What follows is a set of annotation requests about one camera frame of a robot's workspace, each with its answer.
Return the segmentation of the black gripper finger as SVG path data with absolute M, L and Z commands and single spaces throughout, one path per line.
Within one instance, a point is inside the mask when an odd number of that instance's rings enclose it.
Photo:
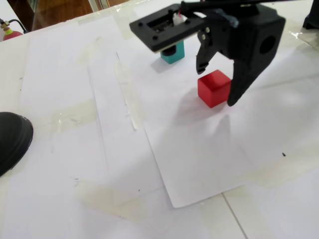
M 200 75 L 202 74 L 210 60 L 216 54 L 217 50 L 213 44 L 212 31 L 210 27 L 203 28 L 197 34 L 198 40 L 200 41 L 200 48 L 196 56 L 196 71 Z
M 238 102 L 264 69 L 264 65 L 260 62 L 234 61 L 228 106 L 231 107 Z

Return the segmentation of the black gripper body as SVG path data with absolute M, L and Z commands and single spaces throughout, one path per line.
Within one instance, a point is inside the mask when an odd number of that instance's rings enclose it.
M 221 16 L 209 18 L 209 62 L 218 52 L 252 70 L 265 70 L 277 52 L 286 20 L 261 4 L 224 12 L 237 20 L 235 27 Z

